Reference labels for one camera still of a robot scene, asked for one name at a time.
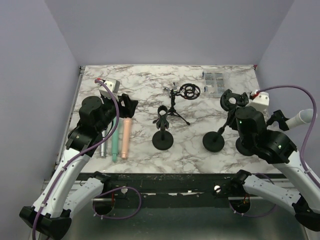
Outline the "pink microphone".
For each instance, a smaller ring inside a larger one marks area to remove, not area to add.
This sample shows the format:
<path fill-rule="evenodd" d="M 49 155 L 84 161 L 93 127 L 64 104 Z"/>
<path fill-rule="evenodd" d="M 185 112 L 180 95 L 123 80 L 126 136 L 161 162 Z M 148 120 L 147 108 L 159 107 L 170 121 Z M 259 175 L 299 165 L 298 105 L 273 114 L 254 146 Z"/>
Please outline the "pink microphone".
<path fill-rule="evenodd" d="M 129 117 L 124 118 L 123 119 L 122 148 L 121 148 L 121 158 L 122 159 L 128 158 L 131 128 L 132 128 L 132 119 Z"/>

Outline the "teal microphone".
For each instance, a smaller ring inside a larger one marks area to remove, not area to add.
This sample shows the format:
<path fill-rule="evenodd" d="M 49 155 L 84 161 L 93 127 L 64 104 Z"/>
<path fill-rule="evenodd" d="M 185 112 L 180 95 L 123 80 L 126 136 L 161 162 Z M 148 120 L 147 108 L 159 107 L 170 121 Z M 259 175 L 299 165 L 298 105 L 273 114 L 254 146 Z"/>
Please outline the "teal microphone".
<path fill-rule="evenodd" d="M 112 154 L 112 161 L 115 163 L 118 158 L 119 154 L 119 130 L 121 128 L 121 120 L 118 121 L 118 125 L 115 128 L 111 136 L 111 154 Z"/>

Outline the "black round-base mic stand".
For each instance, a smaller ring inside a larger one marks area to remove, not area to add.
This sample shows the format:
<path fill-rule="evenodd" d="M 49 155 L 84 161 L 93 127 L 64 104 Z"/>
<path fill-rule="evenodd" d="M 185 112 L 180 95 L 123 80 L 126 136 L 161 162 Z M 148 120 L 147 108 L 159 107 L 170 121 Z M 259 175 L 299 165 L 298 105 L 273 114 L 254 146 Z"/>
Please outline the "black round-base mic stand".
<path fill-rule="evenodd" d="M 161 105 L 157 109 L 158 119 L 156 120 L 156 128 L 158 131 L 152 137 L 153 146 L 161 151 L 168 150 L 174 143 L 173 135 L 167 131 L 169 122 L 167 121 L 168 108 Z"/>

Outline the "grey mesh microphone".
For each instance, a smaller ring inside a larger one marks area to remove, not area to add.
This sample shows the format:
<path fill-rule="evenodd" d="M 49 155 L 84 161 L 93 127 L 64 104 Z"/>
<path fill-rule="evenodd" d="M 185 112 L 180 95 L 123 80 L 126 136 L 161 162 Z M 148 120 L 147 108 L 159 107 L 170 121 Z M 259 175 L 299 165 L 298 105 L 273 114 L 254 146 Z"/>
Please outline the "grey mesh microphone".
<path fill-rule="evenodd" d="M 102 138 L 104 139 L 107 136 L 107 130 L 104 130 L 102 132 Z M 107 142 L 104 141 L 100 146 L 99 146 L 99 155 L 101 158 L 106 158 L 107 157 Z"/>

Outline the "black stand of pink microphone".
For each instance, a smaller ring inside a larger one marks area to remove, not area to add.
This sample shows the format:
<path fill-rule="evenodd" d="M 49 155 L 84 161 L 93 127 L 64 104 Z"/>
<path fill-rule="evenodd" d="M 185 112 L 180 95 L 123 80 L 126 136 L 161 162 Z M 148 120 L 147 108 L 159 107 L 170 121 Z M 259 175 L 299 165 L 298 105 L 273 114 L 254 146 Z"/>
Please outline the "black stand of pink microphone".
<path fill-rule="evenodd" d="M 220 106 L 227 113 L 226 119 L 223 124 L 219 125 L 217 131 L 209 131 L 202 138 L 202 144 L 206 150 L 212 153 L 220 152 L 225 146 L 225 139 L 223 137 L 223 133 L 226 127 L 231 128 L 232 130 L 237 131 L 237 123 L 236 123 L 236 110 L 241 107 L 235 107 L 231 110 L 227 110 L 227 94 L 236 94 L 231 89 L 227 89 L 224 91 L 222 96 L 220 97 Z"/>

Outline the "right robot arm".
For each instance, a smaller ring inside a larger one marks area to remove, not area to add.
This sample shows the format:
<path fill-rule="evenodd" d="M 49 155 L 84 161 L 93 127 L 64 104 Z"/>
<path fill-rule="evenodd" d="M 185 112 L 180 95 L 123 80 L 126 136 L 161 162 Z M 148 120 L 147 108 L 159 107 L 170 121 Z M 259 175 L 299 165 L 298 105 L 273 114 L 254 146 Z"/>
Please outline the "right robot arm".
<path fill-rule="evenodd" d="M 262 197 L 292 213 L 304 227 L 320 230 L 320 178 L 303 159 L 303 152 L 283 132 L 267 128 L 261 104 L 246 94 L 232 92 L 220 99 L 228 112 L 233 130 L 239 133 L 237 150 L 243 155 L 256 155 L 273 165 L 296 188 L 296 191 L 266 182 L 245 170 L 239 170 L 231 179 L 228 192 L 236 196 L 252 194 Z"/>

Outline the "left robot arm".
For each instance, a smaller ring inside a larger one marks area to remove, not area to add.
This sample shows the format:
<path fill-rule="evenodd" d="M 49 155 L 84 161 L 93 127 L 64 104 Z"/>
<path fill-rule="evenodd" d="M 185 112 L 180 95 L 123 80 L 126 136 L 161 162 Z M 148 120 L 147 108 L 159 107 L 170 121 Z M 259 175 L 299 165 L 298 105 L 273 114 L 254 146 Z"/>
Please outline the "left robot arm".
<path fill-rule="evenodd" d="M 24 206 L 20 218 L 52 240 L 61 240 L 68 232 L 73 217 L 93 198 L 107 197 L 112 189 L 111 177 L 95 172 L 74 193 L 70 193 L 81 170 L 91 159 L 103 131 L 113 120 L 133 117 L 138 105 L 127 94 L 112 100 L 104 96 L 86 97 L 79 109 L 79 121 L 69 133 L 60 164 L 45 190 L 31 206 Z"/>

